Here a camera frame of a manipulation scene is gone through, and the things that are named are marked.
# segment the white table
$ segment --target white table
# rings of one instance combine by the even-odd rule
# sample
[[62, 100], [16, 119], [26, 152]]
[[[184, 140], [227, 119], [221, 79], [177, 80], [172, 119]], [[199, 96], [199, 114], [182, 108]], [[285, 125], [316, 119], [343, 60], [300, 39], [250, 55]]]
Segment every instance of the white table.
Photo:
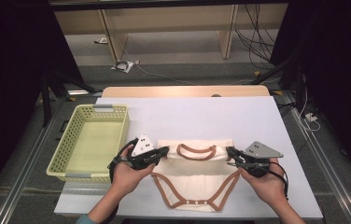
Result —
[[[286, 127], [271, 96], [193, 98], [100, 98], [97, 104], [129, 107], [128, 140], [145, 133], [158, 139], [228, 139], [245, 149], [254, 141], [282, 152], [288, 173], [290, 204], [303, 218], [322, 218]], [[108, 184], [66, 183], [55, 213], [84, 214], [105, 194]], [[143, 179], [119, 205], [118, 215], [141, 218], [262, 219], [277, 217], [240, 178], [220, 212], [201, 213], [169, 209], [152, 179]]]

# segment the right hand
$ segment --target right hand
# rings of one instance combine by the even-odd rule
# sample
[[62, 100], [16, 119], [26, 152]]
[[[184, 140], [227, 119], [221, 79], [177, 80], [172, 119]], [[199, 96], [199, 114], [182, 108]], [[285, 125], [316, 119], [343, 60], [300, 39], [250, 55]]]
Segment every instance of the right hand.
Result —
[[[278, 160], [277, 158], [270, 158], [270, 162], [278, 163]], [[284, 175], [283, 170], [276, 164], [270, 164], [269, 169], [281, 176]], [[284, 193], [284, 183], [277, 176], [266, 174], [262, 177], [255, 177], [241, 167], [238, 168], [238, 171], [242, 178], [255, 190], [258, 197], [270, 206], [287, 201]]]

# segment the hand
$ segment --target hand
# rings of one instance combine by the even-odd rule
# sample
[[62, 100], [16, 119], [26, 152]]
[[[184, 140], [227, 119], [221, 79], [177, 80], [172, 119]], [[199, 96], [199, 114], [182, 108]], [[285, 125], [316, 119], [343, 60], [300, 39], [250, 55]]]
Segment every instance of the hand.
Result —
[[[270, 162], [278, 163], [278, 160], [276, 158], [270, 158]], [[278, 175], [284, 175], [283, 170], [276, 164], [270, 164], [269, 169]], [[242, 178], [255, 190], [258, 197], [272, 207], [280, 217], [282, 223], [305, 223], [288, 203], [284, 193], [284, 183], [280, 178], [271, 174], [266, 174], [263, 177], [255, 177], [250, 175], [244, 168], [239, 168], [238, 171]]]
[[[277, 158], [270, 158], [270, 162], [278, 163], [278, 160]], [[281, 176], [284, 175], [283, 170], [276, 164], [270, 164], [269, 169]], [[242, 178], [255, 190], [258, 197], [270, 206], [287, 200], [284, 194], [284, 183], [280, 178], [271, 174], [266, 174], [263, 177], [255, 177], [243, 168], [239, 168], [238, 170]]]
[[[126, 157], [129, 150], [133, 149], [133, 145], [129, 145], [120, 156]], [[132, 192], [140, 183], [140, 181], [152, 173], [155, 164], [150, 164], [149, 167], [143, 170], [134, 170], [124, 162], [121, 162], [115, 167], [112, 189], [115, 189], [120, 195], [124, 196]]]
[[[133, 145], [126, 147], [121, 156], [126, 157]], [[114, 179], [111, 187], [105, 196], [92, 208], [88, 217], [96, 222], [101, 223], [106, 220], [119, 204], [120, 200], [128, 193], [135, 190], [138, 183], [152, 173], [155, 164], [150, 164], [144, 170], [134, 170], [132, 167], [121, 162], [115, 167]]]

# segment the metal rail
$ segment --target metal rail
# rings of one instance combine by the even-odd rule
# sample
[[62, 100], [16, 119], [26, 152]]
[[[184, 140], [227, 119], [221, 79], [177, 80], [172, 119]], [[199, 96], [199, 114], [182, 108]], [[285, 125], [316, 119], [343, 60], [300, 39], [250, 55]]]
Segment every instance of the metal rail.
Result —
[[53, 117], [49, 120], [49, 123], [46, 127], [42, 128], [41, 133], [39, 134], [38, 138], [35, 141], [35, 144], [31, 150], [31, 153], [29, 157], [26, 160], [26, 163], [23, 165], [23, 168], [21, 169], [21, 173], [19, 174], [18, 178], [16, 179], [16, 182], [14, 183], [12, 189], [10, 190], [7, 198], [5, 199], [4, 203], [2, 204], [0, 208], [0, 223], [1, 224], [6, 224], [9, 222], [13, 211], [15, 210], [15, 207], [19, 201], [19, 198], [21, 197], [21, 194], [23, 192], [23, 189], [30, 177], [31, 172], [34, 170], [36, 161], [39, 158], [39, 155], [41, 154], [42, 148], [45, 145], [45, 142], [48, 138], [49, 132], [51, 130], [51, 127], [53, 125], [53, 121], [55, 120], [57, 114], [59, 113], [62, 105], [63, 105], [64, 100], [59, 99], [56, 102], [55, 106], [55, 112]]
[[[287, 103], [294, 102], [294, 99], [289, 91], [284, 91], [284, 94], [285, 94]], [[333, 194], [337, 198], [339, 205], [342, 207], [342, 209], [344, 210], [344, 214], [346, 215], [347, 219], [351, 223], [351, 196], [348, 193], [346, 187], [344, 186], [344, 183], [342, 182], [342, 180], [336, 173], [335, 169], [331, 165], [330, 160], [325, 154], [323, 148], [318, 143], [314, 132], [306, 131], [300, 124], [299, 113], [296, 109], [292, 110], [292, 115], [294, 119], [297, 121], [298, 126], [300, 127], [301, 132], [309, 145], [309, 148], [311, 149], [313, 155], [315, 156], [321, 171], [326, 177], [327, 182], [333, 191]]]
[[80, 11], [143, 7], [197, 7], [243, 4], [288, 3], [290, 0], [111, 0], [100, 2], [61, 2], [50, 4], [18, 4], [18, 8], [40, 9], [50, 7], [53, 11]]

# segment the black curtain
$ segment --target black curtain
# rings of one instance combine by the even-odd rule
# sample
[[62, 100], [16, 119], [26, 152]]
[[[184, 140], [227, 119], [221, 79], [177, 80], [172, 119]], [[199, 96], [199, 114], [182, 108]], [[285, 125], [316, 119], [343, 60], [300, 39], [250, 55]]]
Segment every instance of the black curtain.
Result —
[[[351, 158], [351, 1], [322, 0], [323, 17], [300, 52], [309, 94], [329, 120]], [[276, 39], [271, 61], [283, 62], [294, 50], [307, 18], [318, 4], [292, 1]], [[291, 76], [285, 82], [295, 81]]]
[[[50, 69], [83, 82], [61, 28], [46, 0], [0, 0], [0, 173], [15, 149]], [[52, 77], [62, 90], [64, 81]]]

